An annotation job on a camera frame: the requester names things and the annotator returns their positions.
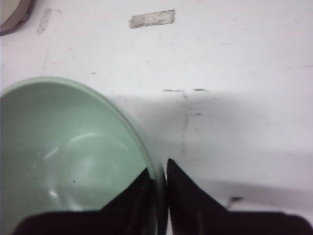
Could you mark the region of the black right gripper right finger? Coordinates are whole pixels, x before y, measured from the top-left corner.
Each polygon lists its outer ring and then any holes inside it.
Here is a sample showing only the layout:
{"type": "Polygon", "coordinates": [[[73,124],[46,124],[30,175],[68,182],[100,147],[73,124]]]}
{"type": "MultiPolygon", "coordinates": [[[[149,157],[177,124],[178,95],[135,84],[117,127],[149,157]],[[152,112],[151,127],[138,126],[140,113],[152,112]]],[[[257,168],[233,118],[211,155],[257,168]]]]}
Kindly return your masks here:
{"type": "Polygon", "coordinates": [[[175,235],[311,235],[298,215],[229,211],[204,192],[173,159],[167,161],[167,199],[175,235]]]}

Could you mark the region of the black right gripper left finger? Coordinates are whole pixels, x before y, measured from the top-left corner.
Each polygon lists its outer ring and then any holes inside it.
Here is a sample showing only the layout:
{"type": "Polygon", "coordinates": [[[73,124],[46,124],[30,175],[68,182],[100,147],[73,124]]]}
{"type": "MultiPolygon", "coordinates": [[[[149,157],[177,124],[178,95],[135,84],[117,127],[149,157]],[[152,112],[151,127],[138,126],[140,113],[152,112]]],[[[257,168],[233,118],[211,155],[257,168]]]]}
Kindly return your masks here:
{"type": "Polygon", "coordinates": [[[24,219],[15,235],[146,235],[154,232],[150,218],[152,180],[148,170],[97,211],[47,212],[24,219]]]}

